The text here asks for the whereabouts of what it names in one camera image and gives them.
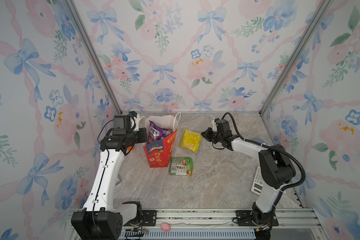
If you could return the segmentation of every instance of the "gift bag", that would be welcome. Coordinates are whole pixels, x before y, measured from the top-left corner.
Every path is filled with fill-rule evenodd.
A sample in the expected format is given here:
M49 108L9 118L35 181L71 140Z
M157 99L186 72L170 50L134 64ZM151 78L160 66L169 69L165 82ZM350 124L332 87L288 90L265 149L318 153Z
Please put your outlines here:
M175 143L175 138L177 134L178 121L177 115L179 115L179 120L181 113L177 113L175 117L172 115L166 116L150 116L146 119L147 126L149 126L149 121L154 122L160 128L169 129L172 133L164 139L149 143L145 145L144 152L147 156L149 167L168 167L169 161L171 159L173 144ZM147 136L149 136L149 127L147 128Z

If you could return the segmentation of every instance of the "yellow plastic bag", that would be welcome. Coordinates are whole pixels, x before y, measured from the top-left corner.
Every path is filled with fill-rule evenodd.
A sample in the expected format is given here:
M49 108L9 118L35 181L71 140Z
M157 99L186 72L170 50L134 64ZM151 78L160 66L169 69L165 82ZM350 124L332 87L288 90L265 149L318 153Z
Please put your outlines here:
M179 146L186 147L192 152L196 153L199 148L200 140L202 136L200 133L189 131L188 129L184 129L183 137L180 141Z

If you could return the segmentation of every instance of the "gray marble tabletop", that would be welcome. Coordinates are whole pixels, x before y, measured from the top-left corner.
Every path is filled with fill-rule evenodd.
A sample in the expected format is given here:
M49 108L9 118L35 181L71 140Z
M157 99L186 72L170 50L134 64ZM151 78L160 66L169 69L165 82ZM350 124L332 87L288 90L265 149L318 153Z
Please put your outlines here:
M142 114L142 116L163 114ZM135 147L125 157L119 171L120 182L115 186L114 207L122 202L140 201L143 208L251 208L258 195L250 191L259 162L252 157L227 149L216 150L202 139L197 153L179 147L183 129L203 132L222 113L185 113L179 127L173 157L191 157L193 175L169 175L168 167L150 168L142 146ZM272 143L259 114L233 114L240 134ZM226 116L232 132L232 121ZM300 207L293 189L288 189L277 207Z

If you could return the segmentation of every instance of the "white calculator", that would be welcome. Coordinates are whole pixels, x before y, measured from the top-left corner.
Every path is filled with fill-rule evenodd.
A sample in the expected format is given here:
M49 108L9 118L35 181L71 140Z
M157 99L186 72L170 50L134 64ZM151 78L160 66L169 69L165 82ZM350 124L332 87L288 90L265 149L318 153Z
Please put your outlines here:
M256 173L254 175L251 192L260 195L261 189L263 188L264 180L261 176L261 169L260 167L257 167Z

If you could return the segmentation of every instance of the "pink toy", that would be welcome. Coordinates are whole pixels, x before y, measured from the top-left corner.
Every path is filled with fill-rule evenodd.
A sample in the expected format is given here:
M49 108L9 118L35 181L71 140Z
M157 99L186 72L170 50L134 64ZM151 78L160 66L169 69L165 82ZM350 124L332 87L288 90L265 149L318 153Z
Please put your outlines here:
M163 222L160 227L164 232L169 232L171 230L171 225L166 222Z

